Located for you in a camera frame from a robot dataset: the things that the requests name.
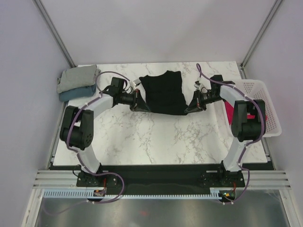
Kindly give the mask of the black t shirt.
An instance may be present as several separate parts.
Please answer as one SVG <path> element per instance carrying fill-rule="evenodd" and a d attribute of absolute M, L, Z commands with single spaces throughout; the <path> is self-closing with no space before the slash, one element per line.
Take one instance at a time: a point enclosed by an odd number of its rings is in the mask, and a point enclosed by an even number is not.
<path fill-rule="evenodd" d="M 188 105 L 182 92 L 180 71 L 166 71 L 159 76 L 140 77 L 145 90 L 145 101 L 153 113 L 167 115 L 187 115 Z"/>

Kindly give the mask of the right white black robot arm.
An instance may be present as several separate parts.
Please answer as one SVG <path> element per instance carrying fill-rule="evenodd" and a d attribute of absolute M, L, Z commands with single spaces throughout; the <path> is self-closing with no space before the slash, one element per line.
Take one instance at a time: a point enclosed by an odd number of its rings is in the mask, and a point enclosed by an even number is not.
<path fill-rule="evenodd" d="M 233 107 L 231 131 L 232 145 L 222 161 L 223 171 L 217 174 L 217 181 L 228 186 L 234 180 L 232 172 L 242 169 L 242 159 L 247 147 L 261 140 L 266 132 L 265 102 L 251 99 L 240 91 L 233 81 L 224 81 L 222 75 L 208 79 L 211 88 L 205 92 L 201 79 L 195 81 L 193 98 L 185 113 L 198 113 L 206 110 L 208 104 L 224 101 Z"/>

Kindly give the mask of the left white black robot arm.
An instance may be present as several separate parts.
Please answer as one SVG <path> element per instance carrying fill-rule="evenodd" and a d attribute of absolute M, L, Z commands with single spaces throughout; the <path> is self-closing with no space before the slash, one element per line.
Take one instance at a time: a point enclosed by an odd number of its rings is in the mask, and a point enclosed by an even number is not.
<path fill-rule="evenodd" d="M 125 79 L 113 77 L 111 84 L 98 97 L 81 108 L 69 105 L 64 112 L 60 140 L 76 154 L 82 171 L 88 173 L 87 180 L 93 186 L 99 186 L 104 181 L 104 175 L 100 172 L 101 163 L 92 148 L 95 118 L 118 104 L 128 105 L 133 112 L 151 111 L 140 90 L 127 93 L 125 84 Z"/>

